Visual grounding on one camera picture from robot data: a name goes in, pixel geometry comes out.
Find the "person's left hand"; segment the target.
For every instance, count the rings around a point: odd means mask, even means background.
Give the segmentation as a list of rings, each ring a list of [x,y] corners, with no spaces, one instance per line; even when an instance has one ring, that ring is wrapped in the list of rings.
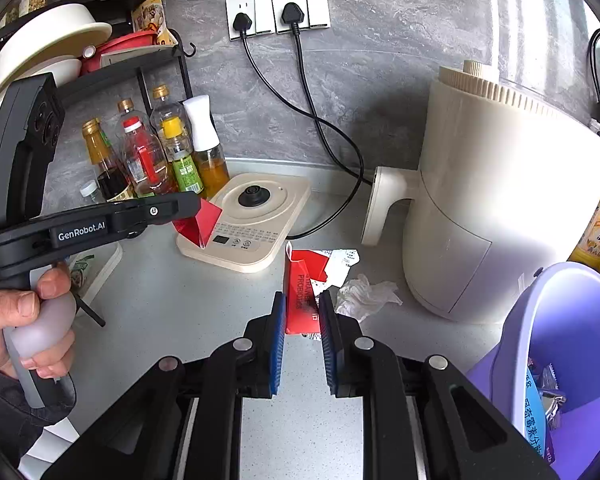
[[[38,280],[38,286],[28,290],[0,290],[0,372],[16,378],[15,367],[5,347],[3,330],[5,327],[26,326],[33,323],[40,313],[40,302],[70,292],[71,280],[68,266],[64,262],[46,271]],[[44,379],[64,377],[69,373],[74,358],[76,335],[68,330],[58,344],[43,352],[23,360],[26,370],[35,370]]]

